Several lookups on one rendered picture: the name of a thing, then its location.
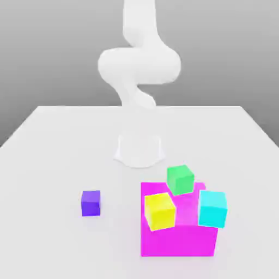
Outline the small green cube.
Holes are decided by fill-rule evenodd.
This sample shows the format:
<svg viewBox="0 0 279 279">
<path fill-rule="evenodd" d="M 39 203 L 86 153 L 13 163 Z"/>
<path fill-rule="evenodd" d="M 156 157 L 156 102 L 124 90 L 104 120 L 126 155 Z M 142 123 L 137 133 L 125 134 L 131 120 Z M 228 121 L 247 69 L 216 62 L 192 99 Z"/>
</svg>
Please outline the small green cube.
<svg viewBox="0 0 279 279">
<path fill-rule="evenodd" d="M 174 196 L 192 193 L 194 180 L 195 175 L 187 165 L 167 168 L 167 186 Z"/>
</svg>

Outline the small yellow cube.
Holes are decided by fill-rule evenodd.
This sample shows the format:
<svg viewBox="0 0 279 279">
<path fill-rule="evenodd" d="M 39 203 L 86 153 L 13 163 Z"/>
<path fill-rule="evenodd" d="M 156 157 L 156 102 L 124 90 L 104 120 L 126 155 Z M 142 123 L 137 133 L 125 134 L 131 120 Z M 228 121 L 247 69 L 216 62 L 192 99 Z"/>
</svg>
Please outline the small yellow cube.
<svg viewBox="0 0 279 279">
<path fill-rule="evenodd" d="M 176 213 L 168 192 L 144 196 L 144 216 L 152 232 L 174 227 Z"/>
</svg>

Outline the small purple cube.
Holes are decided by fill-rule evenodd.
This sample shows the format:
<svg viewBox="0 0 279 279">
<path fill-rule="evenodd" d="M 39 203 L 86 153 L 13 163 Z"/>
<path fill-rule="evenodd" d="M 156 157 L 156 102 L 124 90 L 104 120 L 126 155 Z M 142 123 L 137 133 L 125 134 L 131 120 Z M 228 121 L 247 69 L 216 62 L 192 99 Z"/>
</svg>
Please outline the small purple cube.
<svg viewBox="0 0 279 279">
<path fill-rule="evenodd" d="M 100 216 L 101 214 L 100 190 L 83 191 L 81 197 L 82 216 Z"/>
</svg>

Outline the small cyan cube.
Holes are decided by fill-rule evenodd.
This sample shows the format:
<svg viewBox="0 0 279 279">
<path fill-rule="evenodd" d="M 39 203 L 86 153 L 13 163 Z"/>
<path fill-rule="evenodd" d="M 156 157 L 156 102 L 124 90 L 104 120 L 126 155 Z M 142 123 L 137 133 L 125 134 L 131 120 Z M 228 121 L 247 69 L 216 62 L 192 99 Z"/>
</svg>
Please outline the small cyan cube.
<svg viewBox="0 0 279 279">
<path fill-rule="evenodd" d="M 228 207 L 224 192 L 200 190 L 198 209 L 198 224 L 200 226 L 225 227 Z"/>
</svg>

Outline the large magenta box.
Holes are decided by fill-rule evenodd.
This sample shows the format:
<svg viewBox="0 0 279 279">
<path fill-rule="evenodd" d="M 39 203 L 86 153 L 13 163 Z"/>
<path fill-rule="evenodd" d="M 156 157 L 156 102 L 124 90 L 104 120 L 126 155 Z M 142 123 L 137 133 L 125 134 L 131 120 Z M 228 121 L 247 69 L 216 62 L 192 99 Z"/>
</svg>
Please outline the large magenta box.
<svg viewBox="0 0 279 279">
<path fill-rule="evenodd" d="M 141 183 L 141 256 L 211 257 L 214 255 L 218 229 L 198 224 L 198 200 L 205 184 L 194 183 L 192 193 L 173 196 L 166 183 Z M 144 215 L 144 197 L 168 192 L 176 208 L 175 226 L 152 232 Z"/>
</svg>

